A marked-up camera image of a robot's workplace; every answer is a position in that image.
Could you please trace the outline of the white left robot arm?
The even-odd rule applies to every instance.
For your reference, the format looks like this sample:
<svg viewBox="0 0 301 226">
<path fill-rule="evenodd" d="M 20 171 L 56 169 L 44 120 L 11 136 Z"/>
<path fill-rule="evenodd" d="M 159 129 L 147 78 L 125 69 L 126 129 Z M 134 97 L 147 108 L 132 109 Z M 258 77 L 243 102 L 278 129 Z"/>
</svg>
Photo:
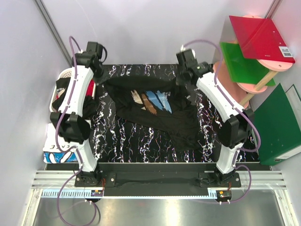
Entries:
<svg viewBox="0 0 301 226">
<path fill-rule="evenodd" d="M 96 159 L 89 144 L 91 124 L 84 116 L 84 102 L 90 83 L 101 84 L 108 74 L 103 69 L 102 58 L 107 50 L 102 44 L 89 41 L 85 50 L 72 52 L 72 65 L 59 74 L 59 81 L 67 82 L 63 93 L 50 113 L 57 151 L 55 156 L 76 156 L 79 170 L 86 173 L 85 181 L 91 186 L 100 184 L 102 178 L 96 172 Z"/>
</svg>

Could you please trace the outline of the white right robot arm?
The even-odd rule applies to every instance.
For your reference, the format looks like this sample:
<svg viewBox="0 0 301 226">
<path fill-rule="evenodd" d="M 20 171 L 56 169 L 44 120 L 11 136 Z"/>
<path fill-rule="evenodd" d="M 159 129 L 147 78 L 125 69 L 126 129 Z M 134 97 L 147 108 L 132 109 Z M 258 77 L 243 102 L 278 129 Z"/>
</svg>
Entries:
<svg viewBox="0 0 301 226">
<path fill-rule="evenodd" d="M 235 101 L 215 77 L 212 67 L 206 62 L 197 61 L 194 50 L 181 47 L 176 57 L 178 84 L 190 83 L 196 86 L 206 95 L 221 116 L 222 126 L 218 131 L 221 151 L 216 163 L 218 172 L 213 177 L 216 185 L 225 186 L 230 182 L 229 173 L 235 168 L 234 157 L 251 134 L 250 120 L 253 118 L 253 111 L 246 110 Z"/>
</svg>

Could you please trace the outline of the black printed t-shirt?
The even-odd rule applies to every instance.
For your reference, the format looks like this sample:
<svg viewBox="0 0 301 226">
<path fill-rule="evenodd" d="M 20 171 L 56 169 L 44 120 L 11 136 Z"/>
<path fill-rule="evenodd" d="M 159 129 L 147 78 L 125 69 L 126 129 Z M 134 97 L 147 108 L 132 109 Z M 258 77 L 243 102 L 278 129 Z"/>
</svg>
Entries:
<svg viewBox="0 0 301 226">
<path fill-rule="evenodd" d="M 166 132 L 178 151 L 200 148 L 197 107 L 176 80 L 121 76 L 104 82 L 122 119 Z"/>
</svg>

